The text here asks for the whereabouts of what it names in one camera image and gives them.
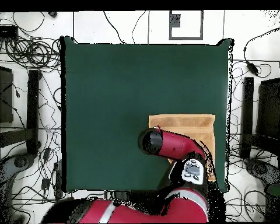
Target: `black monitor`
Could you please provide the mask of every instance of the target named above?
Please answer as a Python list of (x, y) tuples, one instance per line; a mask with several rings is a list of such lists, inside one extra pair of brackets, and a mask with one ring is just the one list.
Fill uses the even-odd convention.
[(0, 66), (0, 123), (11, 123), (12, 113), (12, 83), (13, 73), (11, 69)]

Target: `black cable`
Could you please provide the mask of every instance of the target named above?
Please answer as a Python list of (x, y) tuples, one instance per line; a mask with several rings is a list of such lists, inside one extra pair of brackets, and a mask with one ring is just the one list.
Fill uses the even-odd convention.
[(41, 198), (43, 198), (43, 199), (45, 199), (45, 200), (47, 200), (47, 201), (49, 201), (49, 202), (53, 202), (53, 203), (55, 203), (55, 200), (50, 200), (50, 199), (48, 199), (48, 198), (46, 198), (45, 196), (43, 196), (43, 195), (41, 195), (39, 192), (41, 191), (36, 191), (35, 189), (33, 189), (33, 187), (30, 187), (30, 186), (28, 186), (28, 185), (26, 185), (26, 186), (24, 186), (17, 194), (15, 194), (15, 196), (12, 198), (12, 200), (14, 200), (18, 195), (23, 195), (23, 194), (25, 194), (25, 193), (21, 193), (21, 191), (22, 190), (24, 190), (25, 188), (28, 188), (29, 190), (28, 191), (30, 191), (30, 190), (32, 190), (32, 191), (34, 191), (37, 195), (39, 195)]
[[(43, 122), (41, 120), (41, 117), (40, 117), (40, 122), (41, 122), (42, 126), (45, 128), (45, 126), (44, 126), (44, 124), (43, 124)], [(47, 142), (48, 142), (48, 139), (49, 139), (49, 135), (48, 135), (47, 130), (45, 131), (45, 133), (47, 134), (47, 140), (45, 141), (46, 143), (44, 144), (44, 149), (46, 149)]]
[(96, 193), (90, 193), (86, 198), (92, 197), (92, 196), (102, 196), (104, 193), (96, 194)]
[(18, 208), (18, 209), (16, 209), (16, 208), (14, 208), (13, 206), (15, 206), (15, 205), (13, 204), (13, 205), (10, 206), (11, 208), (13, 208), (13, 209), (15, 210), (15, 212), (14, 212), (12, 215), (14, 215), (17, 211), (23, 212), (23, 213), (27, 213), (27, 214), (28, 214), (28, 212), (21, 211), (21, 210), (20, 210), (21, 207)]
[(117, 29), (112, 25), (112, 23), (109, 21), (109, 19), (108, 19), (108, 17), (107, 17), (107, 15), (106, 15), (106, 13), (105, 13), (105, 11), (103, 11), (103, 13), (104, 13), (104, 15), (105, 15), (105, 18), (106, 18), (106, 20), (109, 22), (109, 24), (111, 25), (111, 27), (116, 31), (116, 33), (117, 33), (117, 36), (118, 36), (118, 38), (119, 38), (119, 40), (120, 40), (120, 42), (122, 42), (123, 44), (126, 44), (126, 42), (123, 42), (122, 40), (121, 40), (121, 38), (120, 38), (120, 36), (119, 36), (119, 33), (118, 33), (118, 31), (117, 31)]
[(267, 31), (267, 32), (264, 33), (264, 34), (258, 35), (258, 36), (252, 38), (251, 40), (249, 40), (249, 41), (246, 43), (246, 45), (245, 45), (245, 47), (244, 47), (244, 59), (245, 59), (245, 62), (246, 62), (247, 64), (249, 63), (248, 60), (246, 59), (246, 51), (247, 51), (247, 46), (248, 46), (248, 44), (249, 44), (251, 41), (253, 41), (253, 40), (257, 39), (257, 38), (260, 38), (260, 37), (262, 37), (262, 36), (264, 36), (264, 35), (266, 35), (266, 34), (269, 34), (269, 33), (271, 33), (271, 32), (275, 32), (275, 31), (278, 31), (278, 30), (280, 30), (280, 27), (277, 27), (277, 28), (275, 28), (275, 29), (272, 29), (272, 30), (270, 30), (270, 31)]
[(53, 108), (53, 107), (51, 107), (51, 106), (48, 104), (48, 100), (47, 100), (45, 97), (44, 97), (44, 99), (45, 99), (47, 102), (45, 102), (44, 104), (42, 104), (42, 105), (38, 108), (38, 113), (40, 114), (39, 110), (40, 110), (42, 107), (44, 107), (44, 106), (48, 106), (49, 108), (53, 109), (53, 112), (52, 112), (52, 114), (51, 114), (51, 118), (52, 118), (52, 120), (53, 120), (53, 122), (54, 122), (54, 125), (53, 125), (52, 128), (50, 128), (50, 129), (54, 129), (54, 127), (57, 125), (56, 121), (55, 121), (54, 118), (53, 118), (53, 115), (54, 115), (56, 109)]
[(13, 14), (12, 14), (12, 20), (14, 21), (15, 25), (17, 25), (18, 28), (19, 28), (21, 31), (25, 31), (25, 32), (34, 32), (34, 31), (36, 31), (37, 29), (39, 29), (39, 28), (43, 25), (43, 23), (44, 23), (44, 14), (43, 14), (42, 12), (40, 12), (40, 13), (41, 13), (42, 16), (43, 16), (43, 19), (42, 19), (40, 25), (39, 25), (37, 28), (33, 29), (33, 30), (25, 30), (24, 28), (20, 27), (20, 26), (16, 23), (16, 21), (15, 21), (15, 12), (13, 12)]
[(61, 104), (61, 102), (58, 102), (58, 101), (56, 100), (55, 94), (56, 94), (56, 92), (57, 92), (58, 90), (60, 90), (60, 89), (61, 89), (61, 87), (59, 87), (58, 89), (56, 89), (56, 90), (54, 91), (54, 93), (53, 93), (53, 99), (54, 99), (54, 101), (55, 101), (56, 103), (58, 103), (58, 104)]
[(14, 148), (16, 148), (16, 147), (18, 147), (18, 146), (20, 146), (20, 145), (24, 144), (25, 142), (26, 142), (26, 141), (21, 142), (21, 143), (17, 144), (16, 146), (12, 147), (12, 148), (9, 150), (9, 152), (7, 153), (7, 155), (6, 155), (6, 156), (4, 156), (4, 157), (0, 160), (0, 163), (1, 163), (1, 162), (3, 162), (5, 159), (7, 159), (7, 158), (8, 158), (9, 154), (11, 153), (11, 151), (12, 151)]
[(230, 218), (230, 217), (226, 217), (228, 218), (229, 220), (231, 220), (232, 222), (239, 222), (237, 219), (233, 219), (233, 218)]
[(57, 145), (57, 147), (58, 147), (59, 149), (61, 149), (61, 145), (57, 143), (57, 134), (59, 134), (59, 135), (61, 136), (61, 134), (60, 134), (59, 132), (56, 132), (56, 133), (55, 133), (55, 131), (54, 131), (51, 141), (53, 141), (53, 143), (55, 143), (55, 144)]
[(19, 179), (15, 179), (16, 181), (19, 181), (19, 180), (22, 180), (23, 178), (28, 178), (28, 177), (30, 177), (30, 176), (32, 176), (32, 175), (35, 175), (38, 171), (40, 170), (40, 167), (38, 167), (37, 168), (37, 170), (33, 173), (33, 174), (31, 174), (31, 175), (27, 175), (27, 176), (24, 176), (24, 177), (22, 177), (22, 178), (19, 178)]
[[(243, 61), (237, 61), (237, 62), (235, 62), (235, 63), (232, 65), (232, 68), (234, 67), (235, 64), (238, 64), (238, 63), (244, 63), (244, 62), (243, 62)], [(266, 75), (266, 76), (260, 76), (260, 75), (259, 75), (259, 74), (261, 73), (261, 71), (260, 71), (260, 73), (257, 74), (257, 76), (260, 77), (260, 78), (266, 78), (266, 77), (268, 77), (268, 76), (272, 73), (272, 67), (271, 67), (270, 64), (259, 64), (259, 65), (255, 65), (255, 66), (256, 66), (256, 67), (260, 67), (260, 66), (264, 66), (264, 65), (269, 66), (269, 74)], [(241, 67), (237, 67), (237, 68), (235, 68), (235, 69), (232, 69), (232, 74), (235, 72), (236, 69), (240, 69), (240, 70), (241, 70), (241, 74), (240, 74), (239, 76), (236, 76), (236, 77), (234, 77), (234, 76), (232, 75), (232, 82), (235, 83), (235, 87), (234, 87), (234, 89), (233, 89), (232, 95), (233, 95), (233, 97), (234, 97), (238, 102), (242, 102), (241, 100), (239, 100), (239, 99), (237, 99), (237, 98), (235, 97), (235, 94), (234, 94), (234, 93), (235, 93), (235, 91), (236, 91), (236, 88), (237, 88), (238, 84), (241, 82), (243, 75), (245, 75), (246, 73), (248, 73), (248, 72), (250, 71), (250, 69), (248, 69), (248, 71), (246, 71), (245, 73), (243, 73), (243, 69), (242, 69)]]
[(19, 94), (19, 92), (18, 92), (18, 90), (17, 90), (17, 88), (19, 88), (19, 87), (16, 87), (13, 83), (11, 83), (11, 84), (9, 84), (7, 87), (5, 87), (4, 88), (4, 90), (1, 92), (1, 94), (3, 94), (7, 89), (9, 89), (11, 86), (14, 86), (15, 87), (15, 89), (16, 89), (16, 96), (17, 96), (17, 98), (19, 98), (20, 97), (20, 94)]
[(56, 135), (56, 134), (61, 135), (61, 134), (58, 133), (57, 131), (58, 131), (58, 129), (55, 129), (55, 130), (53, 131), (53, 133), (52, 133), (52, 138), (51, 138), (51, 142), (49, 143), (49, 147), (51, 146), (51, 143), (52, 143), (52, 142), (55, 143), (59, 148), (61, 147), (61, 145), (57, 144), (57, 138), (56, 138), (56, 141), (54, 141), (54, 135)]
[[(33, 37), (27, 33), (25, 33), (25, 29), (19, 27), (17, 23), (12, 22), (7, 19), (7, 21), (11, 22), (13, 25), (17, 26), (27, 37), (29, 40), (18, 37), (17, 40), (10, 40), (5, 42), (5, 49), (2, 47), (2, 43), (0, 43), (0, 50), (4, 49), (6, 54), (12, 59), (12, 62), (15, 62), (21, 65), (24, 68), (47, 68), (53, 70), (57, 70), (60, 74), (60, 70), (58, 67), (60, 66), (60, 42), (59, 39), (51, 39), (45, 37)], [(39, 40), (52, 40), (52, 46), (48, 45), (44, 41)]]
[(13, 207), (13, 206), (11, 206), (11, 207), (12, 207), (12, 209), (14, 209), (15, 211), (19, 211), (19, 212), (21, 212), (21, 213), (28, 214), (28, 215), (29, 215), (29, 219), (28, 219), (28, 221), (27, 221), (26, 224), (28, 224), (28, 223), (30, 222), (30, 220), (31, 220), (31, 214), (30, 214), (30, 213), (28, 213), (28, 212), (26, 212), (26, 211), (21, 211), (20, 209), (16, 209), (16, 208)]
[(26, 188), (27, 186), (24, 186), (18, 193), (16, 193), (16, 194), (13, 194), (13, 195), (15, 195), (13, 198), (12, 198), (12, 200), (17, 196), (17, 195), (23, 195), (23, 194), (26, 194), (26, 193), (28, 193), (30, 190), (31, 190), (31, 188), (33, 188), (35, 185), (36, 185), (36, 183), (38, 182), (38, 180), (40, 179), (40, 176), (41, 176), (41, 171), (42, 171), (42, 169), (43, 169), (44, 167), (43, 166), (41, 166), (41, 168), (40, 168), (40, 174), (38, 175), (38, 178), (37, 178), (37, 180), (35, 181), (35, 183), (33, 184), (33, 186), (32, 187), (29, 187), (30, 189), (29, 190), (27, 190), (26, 192), (24, 192), (24, 193), (20, 193), (22, 190), (23, 190), (23, 188)]
[(17, 115), (19, 116), (19, 118), (20, 118), (20, 122), (21, 122), (21, 124), (23, 125), (24, 130), (26, 130), (26, 127), (25, 127), (25, 125), (24, 125), (24, 123), (23, 123), (23, 121), (22, 121), (22, 118), (21, 118), (20, 114), (18, 113), (18, 110), (15, 109), (14, 107), (12, 107), (10, 104), (8, 104), (5, 100), (0, 99), (0, 101), (2, 101), (4, 104), (6, 104), (7, 106), (9, 106), (10, 108), (14, 109), (14, 111), (16, 112), (16, 114), (17, 114)]
[[(241, 192), (239, 191), (239, 189), (237, 189), (231, 182), (228, 181), (228, 183), (229, 183), (230, 185), (232, 185), (232, 186), (237, 190), (237, 192), (240, 194), (240, 199), (242, 200), (242, 199), (243, 199), (243, 195), (241, 194)], [(240, 215), (242, 214), (242, 212), (243, 212), (243, 209), (242, 209), (242, 207), (240, 207), (240, 213), (239, 213), (238, 215), (226, 215), (226, 216), (238, 217), (238, 216), (240, 216)]]
[(244, 201), (244, 208), (245, 208), (246, 214), (248, 215), (248, 217), (250, 218), (250, 220), (251, 220), (252, 222), (255, 222), (255, 221), (251, 218), (251, 216), (250, 216), (249, 213), (248, 213), (246, 197), (248, 196), (248, 194), (254, 193), (254, 192), (255, 192), (255, 193), (260, 193), (262, 196), (265, 197), (265, 194), (264, 194), (264, 193), (262, 193), (261, 191), (257, 191), (257, 190), (249, 191), (249, 192), (247, 192), (247, 193), (245, 194), (244, 200), (243, 200), (243, 201)]
[(49, 91), (50, 91), (50, 94), (51, 94), (52, 98), (54, 99), (54, 95), (52, 94), (52, 91), (51, 91), (51, 89), (50, 89), (50, 87), (49, 87), (49, 84), (48, 84), (47, 80), (45, 79), (44, 76), (43, 76), (43, 78), (44, 78), (45, 84), (47, 84), (47, 86), (48, 86), (48, 89), (49, 89)]
[(140, 20), (141, 17), (143, 17), (143, 15), (145, 14), (145, 12), (146, 12), (146, 10), (145, 10), (145, 11), (143, 12), (143, 14), (138, 18), (138, 20), (137, 20), (137, 22), (136, 22), (136, 24), (135, 24), (135, 26), (134, 26), (134, 29), (133, 29), (133, 31), (132, 31), (132, 39), (133, 39), (134, 44), (135, 44), (135, 40), (134, 40), (134, 30), (135, 30), (135, 28), (136, 28), (136, 26), (137, 26), (137, 24), (138, 24), (138, 21)]

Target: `cable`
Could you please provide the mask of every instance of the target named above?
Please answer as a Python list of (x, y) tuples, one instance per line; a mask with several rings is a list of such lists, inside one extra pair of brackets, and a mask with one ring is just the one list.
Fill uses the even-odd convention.
[(31, 214), (30, 214), (30, 213), (28, 213), (28, 212), (26, 212), (26, 211), (21, 211), (20, 209), (16, 209), (16, 208), (13, 207), (13, 206), (11, 206), (11, 207), (12, 207), (12, 209), (14, 209), (16, 212), (19, 211), (19, 212), (21, 212), (21, 213), (28, 214), (28, 215), (29, 215), (29, 219), (28, 219), (28, 221), (27, 221), (26, 224), (28, 224), (28, 223), (30, 222), (30, 220), (31, 220)]
[(18, 147), (18, 146), (24, 144), (25, 142), (26, 142), (26, 141), (21, 142), (21, 143), (17, 144), (16, 146), (12, 147), (12, 148), (9, 150), (9, 152), (7, 153), (7, 155), (4, 156), (4, 157), (0, 160), (0, 163), (3, 162), (6, 158), (8, 158), (9, 154), (11, 153), (11, 151), (12, 151), (14, 148), (16, 148), (16, 147)]
[(248, 209), (247, 209), (247, 202), (246, 202), (246, 197), (248, 196), (248, 194), (250, 194), (250, 193), (260, 193), (262, 196), (264, 196), (265, 197), (265, 194), (264, 193), (262, 193), (261, 191), (257, 191), (257, 190), (253, 190), (253, 191), (249, 191), (249, 192), (247, 192), (246, 194), (245, 194), (245, 196), (244, 196), (244, 208), (245, 208), (245, 211), (246, 211), (246, 214), (248, 215), (248, 217), (250, 218), (250, 220), (252, 221), (252, 222), (255, 222), (252, 218), (251, 218), (251, 216), (249, 215), (249, 213), (248, 213)]
[(43, 14), (42, 12), (40, 12), (40, 13), (41, 13), (42, 16), (43, 16), (43, 19), (42, 19), (40, 25), (39, 25), (37, 28), (33, 29), (33, 30), (25, 30), (24, 28), (20, 27), (20, 26), (16, 23), (16, 21), (15, 21), (15, 12), (13, 12), (13, 14), (12, 14), (12, 20), (13, 20), (13, 22), (18, 26), (18, 28), (19, 28), (21, 31), (24, 31), (24, 32), (34, 32), (34, 31), (36, 31), (37, 29), (39, 29), (39, 28), (43, 25), (43, 23), (44, 23), (44, 14)]
[(19, 181), (19, 180), (22, 180), (23, 178), (28, 178), (28, 177), (30, 177), (30, 176), (32, 176), (32, 175), (35, 175), (38, 171), (40, 170), (40, 167), (38, 167), (37, 168), (37, 170), (33, 173), (33, 174), (31, 174), (31, 175), (28, 175), (28, 176), (24, 176), (24, 177), (22, 177), (22, 178), (19, 178), (19, 179), (15, 179), (16, 181)]
[(248, 44), (249, 44), (251, 41), (253, 41), (253, 40), (257, 39), (257, 38), (260, 38), (260, 37), (262, 37), (262, 36), (264, 36), (264, 35), (266, 35), (266, 34), (269, 34), (269, 33), (271, 33), (271, 32), (275, 32), (275, 31), (278, 31), (278, 30), (280, 30), (280, 27), (277, 27), (277, 28), (275, 28), (275, 29), (272, 29), (272, 30), (270, 30), (270, 31), (267, 31), (267, 32), (264, 33), (264, 34), (258, 35), (258, 36), (252, 38), (251, 40), (249, 40), (249, 41), (246, 43), (246, 45), (245, 45), (245, 47), (244, 47), (244, 59), (245, 59), (245, 62), (246, 62), (247, 64), (249, 63), (248, 60), (246, 59), (246, 51), (247, 51), (247, 46), (248, 46)]
[(95, 193), (90, 193), (86, 198), (92, 197), (92, 196), (102, 196), (104, 193), (101, 194), (95, 194)]
[[(239, 189), (237, 189), (231, 182), (228, 181), (228, 183), (229, 183), (230, 185), (232, 185), (232, 186), (237, 190), (237, 192), (240, 194), (240, 200), (242, 200), (242, 199), (243, 199), (243, 195), (240, 193)], [(226, 216), (233, 216), (233, 217), (238, 217), (238, 216), (240, 216), (240, 215), (242, 214), (242, 207), (240, 207), (240, 212), (238, 212), (238, 213), (239, 213), (238, 215), (226, 215)]]
[[(235, 62), (235, 63), (232, 65), (232, 68), (234, 67), (234, 65), (236, 65), (236, 64), (238, 64), (238, 63), (244, 63), (244, 61), (237, 61), (237, 62)], [(260, 67), (260, 66), (264, 66), (264, 65), (269, 66), (269, 74), (266, 75), (266, 76), (260, 76), (260, 75), (258, 74), (257, 76), (260, 77), (260, 78), (266, 78), (266, 77), (270, 76), (270, 74), (272, 73), (272, 67), (271, 67), (270, 64), (260, 64), (260, 65), (256, 65), (256, 66), (257, 66), (257, 67)], [(239, 76), (236, 76), (236, 77), (234, 77), (234, 76), (232, 75), (232, 81), (235, 83), (235, 87), (234, 87), (234, 89), (232, 90), (232, 91), (233, 91), (233, 92), (232, 92), (232, 95), (233, 95), (233, 97), (234, 97), (238, 102), (242, 102), (241, 100), (239, 100), (239, 99), (237, 99), (237, 98), (235, 97), (235, 94), (234, 94), (234, 93), (235, 93), (235, 91), (236, 91), (236, 88), (237, 88), (238, 84), (242, 81), (243, 75), (245, 75), (246, 73), (248, 73), (250, 70), (248, 69), (248, 71), (246, 71), (245, 73), (243, 73), (243, 69), (242, 69), (241, 67), (237, 67), (237, 68), (235, 68), (235, 69), (232, 69), (232, 74), (234, 74), (234, 72), (235, 72), (236, 69), (240, 69), (240, 70), (241, 70), (241, 74), (240, 74)]]
[(135, 24), (135, 26), (134, 26), (134, 29), (133, 29), (133, 31), (132, 31), (132, 39), (133, 39), (134, 44), (135, 44), (134, 35), (133, 35), (134, 30), (135, 30), (135, 28), (136, 28), (136, 26), (137, 26), (137, 24), (138, 24), (138, 21), (139, 21), (140, 18), (145, 14), (145, 12), (146, 12), (146, 10), (145, 10), (145, 11), (143, 12), (143, 14), (138, 18), (138, 20), (137, 20), (137, 22), (136, 22), (136, 24)]
[(18, 110), (15, 109), (14, 107), (12, 107), (10, 104), (8, 104), (5, 100), (0, 99), (0, 101), (2, 101), (4, 104), (6, 104), (7, 106), (9, 106), (10, 108), (14, 109), (14, 111), (16, 112), (16, 114), (19, 116), (20, 122), (21, 122), (21, 124), (23, 125), (24, 130), (26, 130), (26, 127), (25, 127), (25, 125), (24, 125), (24, 123), (23, 123), (23, 121), (22, 121), (22, 118), (21, 118), (20, 114), (18, 113)]
[(105, 15), (105, 18), (106, 18), (106, 20), (109, 22), (109, 24), (111, 25), (111, 27), (116, 31), (116, 33), (117, 33), (117, 36), (118, 36), (118, 38), (119, 38), (119, 40), (120, 40), (120, 42), (122, 42), (123, 44), (126, 44), (126, 42), (123, 42), (122, 40), (121, 40), (121, 38), (120, 38), (120, 36), (119, 36), (119, 33), (118, 33), (118, 31), (117, 31), (117, 29), (111, 24), (111, 22), (109, 21), (109, 19), (108, 19), (108, 17), (107, 17), (107, 15), (106, 15), (106, 13), (105, 13), (105, 11), (103, 11), (103, 13), (104, 13), (104, 15)]
[(10, 206), (11, 208), (13, 208), (13, 209), (15, 210), (15, 212), (14, 212), (12, 215), (14, 215), (17, 211), (29, 214), (28, 212), (21, 211), (21, 210), (20, 210), (21, 207), (18, 208), (18, 209), (16, 209), (16, 208), (14, 208), (13, 206), (15, 206), (15, 205), (13, 204), (13, 205)]
[(231, 220), (232, 222), (239, 222), (238, 220), (233, 219), (233, 218), (230, 218), (230, 217), (226, 217), (226, 218), (228, 218), (228, 219)]
[[(39, 157), (38, 157), (38, 163), (37, 163), (38, 168), (39, 168), (39, 162), (40, 162), (40, 160), (41, 160), (41, 157), (39, 156)], [(26, 192), (20, 193), (20, 192), (23, 190), (23, 188), (26, 188), (26, 187), (27, 187), (27, 186), (24, 186), (17, 194), (13, 194), (13, 195), (15, 195), (15, 196), (12, 198), (12, 200), (13, 200), (17, 195), (23, 195), (23, 194), (28, 193), (28, 191), (30, 191), (31, 188), (33, 188), (33, 187), (36, 185), (36, 183), (38, 182), (38, 180), (39, 180), (39, 178), (40, 178), (40, 176), (41, 176), (41, 171), (42, 171), (43, 168), (44, 168), (44, 166), (41, 166), (41, 167), (40, 167), (40, 174), (38, 175), (38, 178), (37, 178), (37, 180), (35, 181), (35, 183), (33, 184), (33, 186), (32, 186), (32, 187), (29, 187), (30, 189), (27, 190)]]
[(264, 33), (264, 34), (261, 34), (261, 35), (259, 35), (259, 36), (257, 36), (257, 37), (254, 37), (254, 38), (252, 38), (251, 40), (249, 40), (249, 41), (246, 43), (245, 47), (244, 47), (244, 59), (245, 59), (245, 63), (247, 64), (247, 68), (248, 68), (255, 76), (257, 76), (257, 77), (259, 77), (259, 78), (265, 78), (266, 76), (260, 76), (260, 75), (259, 75), (260, 72), (258, 72), (257, 66), (254, 65), (253, 63), (250, 63), (250, 62), (246, 59), (246, 51), (247, 51), (248, 43), (251, 42), (251, 41), (253, 41), (253, 40), (255, 40), (255, 39), (257, 39), (257, 38), (259, 38), (259, 37), (262, 37), (262, 36), (264, 36), (264, 35), (266, 35), (266, 34), (269, 34), (269, 33), (271, 33), (271, 32), (275, 32), (275, 31), (278, 31), (278, 30), (280, 30), (280, 27), (277, 27), (277, 28), (275, 28), (275, 29), (272, 29), (272, 30), (270, 30), (270, 31), (267, 31), (267, 32)]
[(47, 84), (47, 86), (48, 86), (48, 89), (49, 89), (49, 91), (50, 91), (50, 94), (51, 94), (51, 96), (52, 96), (52, 98), (53, 98), (53, 100), (54, 100), (54, 95), (52, 94), (52, 91), (51, 91), (51, 89), (50, 89), (50, 87), (49, 87), (49, 84), (48, 84), (48, 82), (47, 82), (47, 80), (45, 79), (45, 77), (43, 76), (43, 78), (44, 78), (44, 81), (45, 81), (45, 84)]
[[(41, 25), (34, 30), (25, 30), (22, 27), (19, 27), (18, 24), (14, 20), (15, 13), (13, 13), (13, 21), (7, 20), (11, 22), (11, 24), (17, 26), (24, 35), (26, 35), (29, 40), (23, 37), (18, 37), (16, 40), (5, 41), (5, 48), (3, 48), (3, 41), (0, 41), (0, 54), (4, 54), (1, 52), (3, 49), (9, 56), (12, 61), (4, 61), (4, 62), (15, 62), (20, 66), (26, 69), (42, 69), (42, 72), (51, 72), (53, 70), (57, 70), (60, 74), (60, 70), (58, 67), (60, 66), (60, 42), (59, 39), (51, 39), (45, 37), (33, 37), (27, 32), (33, 32), (37, 30)], [(43, 40), (52, 40), (52, 45), (44, 42)]]
[(41, 194), (39, 193), (41, 190), (37, 192), (35, 189), (33, 189), (33, 187), (30, 187), (30, 186), (28, 186), (28, 185), (24, 186), (17, 194), (15, 194), (15, 196), (12, 198), (12, 200), (14, 200), (18, 195), (22, 195), (21, 191), (24, 190), (25, 188), (29, 188), (28, 191), (30, 191), (30, 190), (34, 191), (34, 192), (35, 192), (37, 195), (39, 195), (41, 198), (43, 198), (43, 199), (45, 199), (45, 200), (47, 200), (47, 201), (49, 201), (49, 202), (53, 202), (53, 203), (56, 202), (56, 200), (50, 200), (50, 199), (46, 198), (45, 196), (41, 195)]
[(54, 99), (54, 101), (55, 101), (56, 103), (58, 103), (58, 104), (61, 104), (61, 102), (56, 101), (55, 94), (56, 94), (56, 92), (57, 92), (58, 90), (60, 90), (60, 89), (61, 89), (61, 87), (59, 87), (58, 89), (56, 89), (56, 90), (54, 91), (54, 93), (53, 93), (53, 99)]

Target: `electronic device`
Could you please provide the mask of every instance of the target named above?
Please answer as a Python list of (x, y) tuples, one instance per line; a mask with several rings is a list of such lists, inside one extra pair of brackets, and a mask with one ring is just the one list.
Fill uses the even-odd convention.
[(258, 92), (256, 133), (280, 139), (280, 78), (262, 81)]
[(60, 200), (64, 196), (64, 193), (61, 189), (61, 185), (62, 185), (61, 168), (62, 168), (62, 160), (54, 163), (54, 171), (56, 172), (56, 184), (55, 184), (55, 199), (56, 200)]
[(15, 25), (0, 24), (0, 41), (16, 40), (19, 37), (19, 29)]
[(243, 105), (241, 108), (241, 123), (240, 126), (242, 135), (240, 136), (239, 156), (241, 158), (249, 158), (251, 144), (246, 141), (246, 135), (252, 134), (253, 125), (253, 90), (254, 78), (245, 77), (243, 81)]
[(12, 83), (13, 73), (11, 69), (0, 66), (0, 123), (11, 123), (12, 113)]

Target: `brown cloth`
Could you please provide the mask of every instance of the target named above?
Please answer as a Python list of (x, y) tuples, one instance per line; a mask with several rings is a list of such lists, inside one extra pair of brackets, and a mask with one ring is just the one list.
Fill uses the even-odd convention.
[[(215, 135), (214, 135), (215, 116), (211, 114), (160, 114), (150, 115), (148, 127), (159, 126), (164, 131), (181, 134), (194, 139), (200, 144), (205, 152), (204, 145), (212, 155), (212, 163), (215, 162)], [(210, 168), (209, 161), (206, 164), (208, 180), (215, 181), (214, 171)]]

